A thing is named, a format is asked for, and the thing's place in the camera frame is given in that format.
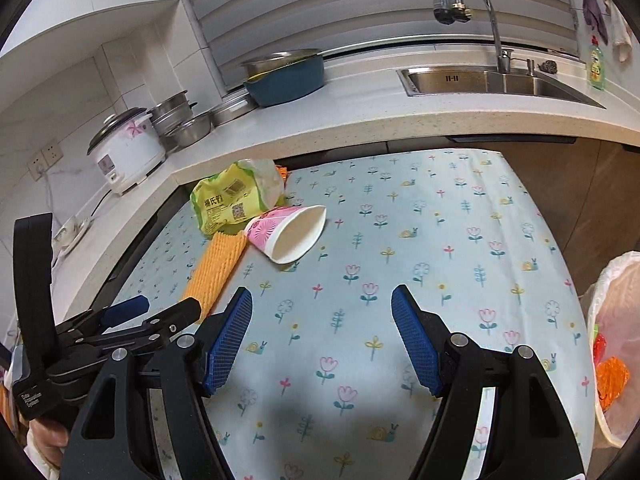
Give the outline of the operator left hand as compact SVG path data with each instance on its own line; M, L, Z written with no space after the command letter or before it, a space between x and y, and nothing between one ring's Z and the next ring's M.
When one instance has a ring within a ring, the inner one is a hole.
M24 452L44 478L58 479L68 440L70 434L59 422L33 419L29 422Z

